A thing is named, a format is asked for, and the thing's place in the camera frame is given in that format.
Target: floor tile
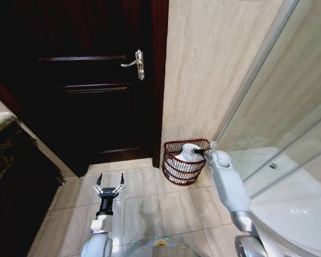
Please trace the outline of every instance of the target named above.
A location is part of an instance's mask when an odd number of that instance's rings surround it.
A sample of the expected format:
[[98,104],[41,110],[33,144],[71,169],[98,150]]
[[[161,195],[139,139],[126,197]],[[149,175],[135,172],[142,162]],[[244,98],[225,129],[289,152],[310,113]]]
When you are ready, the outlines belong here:
[[221,203],[215,188],[209,186],[189,191],[202,228],[207,229],[232,223],[230,213]]
[[126,172],[125,198],[157,194],[155,168],[129,170]]
[[32,246],[31,246],[31,248],[30,248],[30,250],[29,250],[29,252],[27,254],[27,257],[36,256],[35,253],[37,251],[37,248],[39,246],[39,242],[40,242],[40,240],[42,238],[42,235],[44,233],[44,229],[45,229],[45,227],[47,226],[47,224],[49,222],[50,216],[51,216],[51,212],[48,211],[46,216],[44,217],[44,220],[43,220],[43,222],[42,222],[42,224],[41,224],[41,226],[39,228],[39,231],[38,231],[36,237],[34,238]]
[[170,236],[169,238],[175,240],[180,244],[185,244],[186,246],[197,248],[210,256],[208,243],[205,239],[203,230]]
[[174,183],[171,183],[169,180],[167,180],[163,175],[162,169],[155,169],[155,175],[156,175],[158,194],[188,189],[187,186],[178,186]]
[[96,179],[97,176],[94,175],[67,179],[66,184],[62,186],[54,209],[89,205]]
[[163,235],[157,195],[125,200],[124,244]]
[[96,174],[117,170],[140,169],[147,167],[152,167],[152,158],[92,164],[89,166],[87,174]]
[[55,194],[55,196],[53,197],[53,200],[52,200],[52,202],[51,202],[51,204],[50,204],[50,206],[49,206],[49,210],[53,210],[53,209],[55,208],[56,202],[57,202],[57,200],[58,200],[58,197],[59,197],[59,194],[60,194],[62,188],[63,188],[62,186],[59,186],[59,187],[58,187],[58,189],[57,189],[57,191],[56,191],[56,194]]
[[197,257],[198,255],[189,248],[156,247],[152,257]]
[[123,257],[123,255],[124,255],[124,247],[113,245],[111,257]]
[[213,183],[213,173],[210,170],[210,167],[206,163],[206,165],[203,167],[200,175],[197,178],[197,181],[195,181],[193,184],[188,185],[188,188],[198,188],[198,187],[204,187],[204,186],[211,186]]
[[[116,188],[116,187],[118,187],[120,185],[122,173],[124,173],[124,178],[125,178],[125,182],[126,182],[126,171],[115,171],[115,172],[103,173],[100,188],[103,188],[103,187],[115,187]],[[99,174],[92,175],[92,176],[96,176],[96,179],[97,179],[99,177]],[[126,191],[126,189],[124,189],[118,195],[118,197],[114,198],[114,201],[124,199],[125,198],[125,191]],[[91,197],[90,204],[95,204],[95,203],[101,203],[101,198],[98,197],[97,193],[94,191],[93,196]]]
[[233,224],[204,229],[210,252],[214,257],[237,257],[234,238],[242,235]]
[[79,253],[88,206],[54,210],[35,256],[69,256]]
[[127,252],[128,249],[130,249],[133,246],[133,244],[130,245],[124,245],[123,246],[123,255]]
[[166,236],[201,229],[188,190],[160,194],[159,202]]
[[[123,245],[124,237],[124,206],[125,201],[115,201],[113,203],[113,219],[112,219],[112,231],[109,233],[110,238],[113,240],[113,248]],[[82,237],[80,252],[82,251],[85,243],[91,238],[90,225],[91,221],[95,219],[96,212],[99,210],[100,204],[90,205],[85,225],[85,230]]]

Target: silver door handle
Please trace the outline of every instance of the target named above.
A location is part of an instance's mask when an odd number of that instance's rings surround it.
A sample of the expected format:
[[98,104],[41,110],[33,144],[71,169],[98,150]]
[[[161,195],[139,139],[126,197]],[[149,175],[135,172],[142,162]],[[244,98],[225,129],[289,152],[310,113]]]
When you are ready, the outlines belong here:
[[138,69],[138,78],[140,80],[143,80],[145,78],[145,72],[144,72],[144,60],[143,60],[143,52],[138,49],[137,52],[135,52],[135,61],[128,63],[128,64],[121,64],[121,67],[130,67],[132,65],[136,64]]

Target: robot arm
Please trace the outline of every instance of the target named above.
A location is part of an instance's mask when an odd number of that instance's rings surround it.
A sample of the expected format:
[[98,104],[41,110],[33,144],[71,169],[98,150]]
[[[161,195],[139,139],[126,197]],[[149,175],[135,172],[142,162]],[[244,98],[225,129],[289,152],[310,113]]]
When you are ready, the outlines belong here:
[[256,227],[250,215],[250,198],[239,174],[234,170],[230,156],[217,150],[200,153],[211,167],[221,202],[231,214],[234,225],[248,236],[237,236],[235,247],[238,256],[283,257],[277,242],[262,228]]

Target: dark wooden door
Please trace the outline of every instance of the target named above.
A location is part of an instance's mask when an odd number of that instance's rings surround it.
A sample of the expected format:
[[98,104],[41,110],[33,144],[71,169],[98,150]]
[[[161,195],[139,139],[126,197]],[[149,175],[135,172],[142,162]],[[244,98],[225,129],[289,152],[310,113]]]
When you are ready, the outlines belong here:
[[[0,1],[0,82],[75,173],[151,157],[152,1]],[[135,60],[141,49],[144,80]]]

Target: red wire basket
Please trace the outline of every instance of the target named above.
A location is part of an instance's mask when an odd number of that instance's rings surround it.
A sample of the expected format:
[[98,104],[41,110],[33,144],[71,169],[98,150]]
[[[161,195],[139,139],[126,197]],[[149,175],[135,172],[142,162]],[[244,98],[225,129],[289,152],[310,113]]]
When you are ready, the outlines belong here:
[[193,143],[202,149],[209,149],[207,139],[171,141],[164,144],[163,174],[170,182],[180,186],[194,183],[206,162],[206,160],[185,162],[176,158],[175,156],[181,153],[185,143]]

